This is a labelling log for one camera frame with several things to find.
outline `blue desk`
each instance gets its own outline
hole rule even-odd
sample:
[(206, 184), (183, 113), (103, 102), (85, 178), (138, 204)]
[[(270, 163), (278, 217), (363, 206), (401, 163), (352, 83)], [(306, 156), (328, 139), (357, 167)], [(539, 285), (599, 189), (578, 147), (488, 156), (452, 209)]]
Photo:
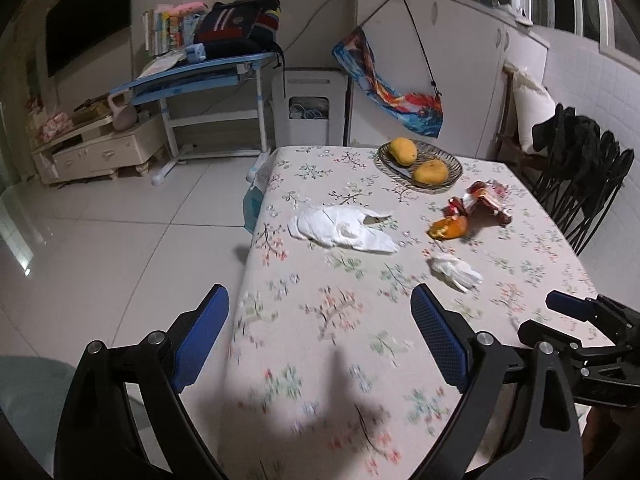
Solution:
[[(255, 156), (268, 154), (266, 130), (264, 126), (264, 101), (262, 97), (262, 76), (260, 70), (275, 58), (273, 52), (252, 54), (250, 56), (225, 57), (201, 63), (172, 68), (158, 74), (136, 79), (131, 83), (113, 89), (112, 94), (130, 91), (134, 105), (158, 101), (164, 121), (164, 129), (169, 143), (172, 160), (154, 176), (154, 184), (164, 182), (164, 177), (173, 169), (176, 162), (188, 158), (209, 158), (219, 156)], [(255, 108), (215, 114), (172, 119), (166, 102), (168, 97), (199, 92), (212, 88), (235, 86), (255, 76)], [(192, 146), (183, 146), (180, 150), (175, 140), (174, 128), (189, 124), (215, 123), (258, 119), (260, 129), (260, 150), (230, 150), (226, 152), (204, 152), (194, 150)]]

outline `stack of books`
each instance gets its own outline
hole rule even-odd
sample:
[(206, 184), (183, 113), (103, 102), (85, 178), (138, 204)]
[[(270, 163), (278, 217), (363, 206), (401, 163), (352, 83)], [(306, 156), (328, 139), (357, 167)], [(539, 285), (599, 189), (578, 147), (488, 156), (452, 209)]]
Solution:
[(157, 4), (142, 14), (145, 50), (151, 56), (162, 56), (171, 50), (193, 44), (193, 36), (201, 14), (172, 14), (174, 6)]

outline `black bag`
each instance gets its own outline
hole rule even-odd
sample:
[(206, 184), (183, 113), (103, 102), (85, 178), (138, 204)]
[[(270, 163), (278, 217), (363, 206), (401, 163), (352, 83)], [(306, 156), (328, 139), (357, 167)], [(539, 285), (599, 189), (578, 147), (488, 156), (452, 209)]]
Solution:
[(217, 2), (199, 23), (193, 43), (203, 43), (207, 59), (276, 52), (280, 23), (279, 0), (238, 0)]

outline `fruit basket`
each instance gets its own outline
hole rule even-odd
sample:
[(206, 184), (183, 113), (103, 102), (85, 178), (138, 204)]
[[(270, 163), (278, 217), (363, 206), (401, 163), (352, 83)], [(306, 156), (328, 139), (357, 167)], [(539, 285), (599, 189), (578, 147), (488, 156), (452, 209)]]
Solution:
[[(462, 164), (450, 153), (429, 144), (428, 142), (422, 142), (421, 140), (413, 141), (416, 148), (418, 149), (418, 157), (415, 162), (409, 166), (408, 168), (404, 168), (400, 166), (393, 156), (389, 153), (389, 144), (390, 142), (383, 144), (378, 148), (378, 158), (384, 164), (386, 168), (389, 168), (393, 175), (398, 176), (404, 180), (409, 181), (415, 187), (420, 187), (423, 189), (431, 189), (431, 190), (439, 190), (446, 189), (448, 187), (453, 186), (456, 181), (462, 176)], [(447, 165), (447, 169), (449, 170), (449, 176), (442, 183), (434, 186), (433, 184), (423, 184), (421, 182), (417, 182), (413, 179), (412, 175), (414, 171), (420, 166), (422, 163), (427, 162), (428, 160), (432, 160), (437, 158), (444, 162)]]

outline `metal screw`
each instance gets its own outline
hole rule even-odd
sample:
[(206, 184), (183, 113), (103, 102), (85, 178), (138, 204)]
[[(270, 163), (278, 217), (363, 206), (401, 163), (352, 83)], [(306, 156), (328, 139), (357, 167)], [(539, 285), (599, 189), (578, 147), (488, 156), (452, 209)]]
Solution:
[(100, 348), (102, 348), (101, 341), (91, 341), (86, 346), (86, 351), (89, 352), (89, 354), (97, 354), (100, 351)]
[(494, 336), (492, 336), (488, 332), (480, 332), (478, 335), (476, 335), (476, 339), (482, 346), (491, 346), (495, 341)]
[(539, 348), (546, 355), (551, 355), (554, 352), (554, 348), (546, 341), (541, 342)]
[(152, 345), (159, 345), (162, 341), (164, 341), (164, 332), (161, 330), (156, 330), (152, 332), (148, 336), (146, 336), (146, 341), (151, 343)]

